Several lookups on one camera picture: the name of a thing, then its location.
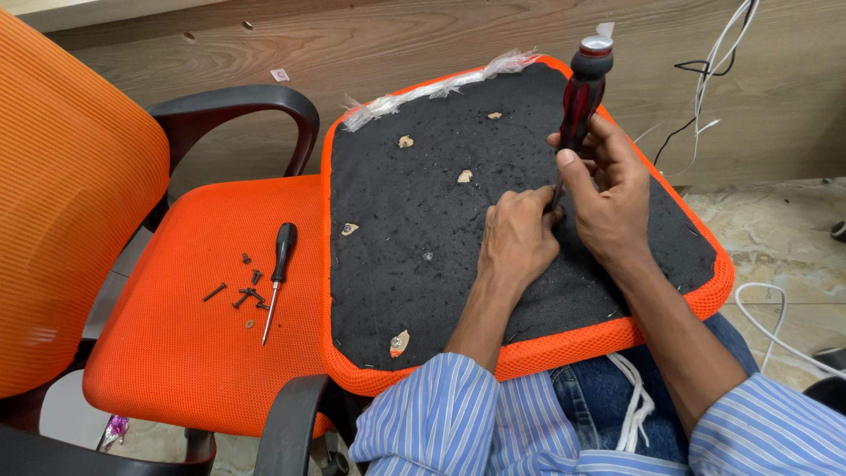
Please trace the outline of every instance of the black fabric backing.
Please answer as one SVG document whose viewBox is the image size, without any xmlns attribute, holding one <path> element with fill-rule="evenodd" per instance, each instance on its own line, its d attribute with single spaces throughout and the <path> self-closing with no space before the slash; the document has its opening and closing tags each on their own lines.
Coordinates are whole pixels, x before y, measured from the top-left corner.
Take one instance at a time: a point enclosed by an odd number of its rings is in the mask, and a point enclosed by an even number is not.
<svg viewBox="0 0 846 476">
<path fill-rule="evenodd" d="M 332 337 L 360 368 L 421 365 L 443 350 L 473 285 L 485 211 L 503 192 L 554 183 L 566 78 L 545 64 L 415 99 L 332 143 Z M 489 113 L 502 113 L 488 119 Z M 414 139 L 399 148 L 401 136 Z M 464 169 L 469 184 L 457 184 Z M 683 293 L 713 276 L 716 252 L 651 180 L 649 242 Z M 561 254 L 525 292 L 503 343 L 629 315 L 625 300 L 576 233 L 572 202 L 557 229 Z M 345 223 L 359 228 L 342 236 Z M 431 251 L 431 261 L 423 254 Z M 409 331 L 405 352 L 390 341 Z"/>
</svg>

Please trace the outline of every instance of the tile floor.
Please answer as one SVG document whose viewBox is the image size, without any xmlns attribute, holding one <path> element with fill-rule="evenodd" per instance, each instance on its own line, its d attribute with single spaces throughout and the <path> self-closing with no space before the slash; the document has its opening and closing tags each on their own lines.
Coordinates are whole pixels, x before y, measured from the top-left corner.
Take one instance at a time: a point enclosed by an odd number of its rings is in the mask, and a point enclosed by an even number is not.
<svg viewBox="0 0 846 476">
<path fill-rule="evenodd" d="M 730 186 L 697 186 L 685 201 L 703 219 L 731 256 L 735 287 L 747 282 L 779 285 L 788 293 L 788 316 L 780 336 L 804 353 L 846 346 L 846 244 L 828 235 L 846 219 L 846 178 Z M 91 310 L 86 335 L 98 335 L 135 261 L 150 239 L 142 230 L 115 263 Z M 774 326 L 778 295 L 747 290 L 743 302 L 761 323 Z M 768 340 L 740 313 L 733 297 L 722 308 L 759 363 Z M 765 374 L 796 390 L 824 374 L 776 347 Z M 122 445 L 112 453 L 141 459 L 178 461 L 184 455 L 183 430 L 164 423 L 130 420 Z M 252 474 L 258 439 L 217 434 L 212 474 Z M 319 474 L 314 468 L 310 473 Z"/>
</svg>

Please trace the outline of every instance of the wooden panel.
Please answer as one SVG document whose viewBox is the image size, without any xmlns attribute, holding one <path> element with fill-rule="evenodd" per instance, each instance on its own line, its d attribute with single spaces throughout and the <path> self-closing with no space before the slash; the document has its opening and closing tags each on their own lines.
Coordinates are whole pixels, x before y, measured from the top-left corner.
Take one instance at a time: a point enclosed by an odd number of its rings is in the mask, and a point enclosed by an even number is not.
<svg viewBox="0 0 846 476">
<path fill-rule="evenodd" d="M 50 37 L 142 106 L 274 83 L 269 71 L 285 68 L 287 84 L 315 103 L 325 130 L 343 112 L 345 93 L 368 101 L 486 64 L 514 47 L 569 61 L 598 23 L 616 21 L 616 64 L 605 96 L 614 118 L 636 137 L 688 109 L 639 142 L 654 157 L 667 134 L 692 117 L 696 73 L 672 65 L 704 58 L 738 6 L 739 0 L 231 0 Z M 244 20 L 254 30 L 242 28 Z M 702 134 L 688 172 L 672 176 L 690 161 L 689 130 L 673 138 L 659 169 L 675 185 L 845 175 L 844 26 L 845 2 L 761 0 L 733 70 L 709 83 L 703 124 L 722 122 Z M 281 174 L 293 148 L 291 125 L 278 113 L 257 113 L 214 130 L 180 165 L 172 191 Z M 316 150 L 310 171 L 318 158 Z"/>
<path fill-rule="evenodd" d="M 0 8 L 38 31 L 67 30 L 172 12 L 225 0 L 0 0 Z"/>
</svg>

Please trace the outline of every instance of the blue striped shirt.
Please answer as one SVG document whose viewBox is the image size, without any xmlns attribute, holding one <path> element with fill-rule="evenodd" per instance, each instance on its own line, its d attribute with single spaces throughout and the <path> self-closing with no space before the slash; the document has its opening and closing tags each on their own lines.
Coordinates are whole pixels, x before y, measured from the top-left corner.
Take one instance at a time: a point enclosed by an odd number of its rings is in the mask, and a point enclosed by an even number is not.
<svg viewBox="0 0 846 476">
<path fill-rule="evenodd" d="M 690 466 L 585 450 L 547 372 L 502 383 L 439 354 L 359 417 L 349 454 L 368 474 L 846 474 L 846 418 L 761 374 L 714 403 Z"/>
</svg>

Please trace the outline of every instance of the screwdriver handle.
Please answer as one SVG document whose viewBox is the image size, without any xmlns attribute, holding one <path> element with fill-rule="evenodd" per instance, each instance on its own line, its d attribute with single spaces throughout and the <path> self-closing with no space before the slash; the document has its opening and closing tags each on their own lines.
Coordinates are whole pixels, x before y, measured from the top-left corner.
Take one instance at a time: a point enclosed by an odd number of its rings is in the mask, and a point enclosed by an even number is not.
<svg viewBox="0 0 846 476">
<path fill-rule="evenodd" d="M 276 235 L 276 268 L 271 274 L 271 281 L 285 282 L 285 269 L 288 267 L 288 259 L 294 253 L 296 244 L 297 226 L 293 223 L 283 223 Z"/>
<path fill-rule="evenodd" d="M 573 74 L 564 89 L 564 119 L 561 122 L 561 141 L 558 150 L 581 151 L 587 136 L 587 123 L 602 102 L 605 93 L 605 74 L 614 65 L 611 53 L 613 42 L 606 36 L 588 36 L 582 40 L 579 51 L 573 56 L 570 68 Z M 558 204 L 561 176 L 558 176 L 549 210 Z"/>
</svg>

